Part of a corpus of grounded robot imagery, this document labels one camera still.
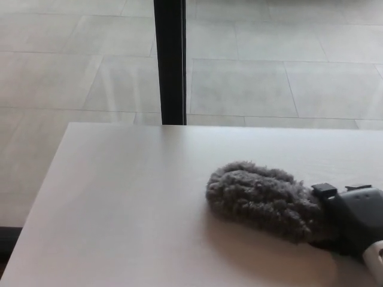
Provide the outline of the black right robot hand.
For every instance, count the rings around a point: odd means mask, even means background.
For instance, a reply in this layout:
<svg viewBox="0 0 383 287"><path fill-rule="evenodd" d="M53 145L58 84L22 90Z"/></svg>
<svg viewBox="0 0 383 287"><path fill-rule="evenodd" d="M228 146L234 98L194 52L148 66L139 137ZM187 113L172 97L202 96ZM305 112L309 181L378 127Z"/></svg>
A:
<svg viewBox="0 0 383 287"><path fill-rule="evenodd" d="M312 189L338 234L310 245L362 262L363 252L382 240L382 190L360 185L339 192L328 183L315 184Z"/></svg>

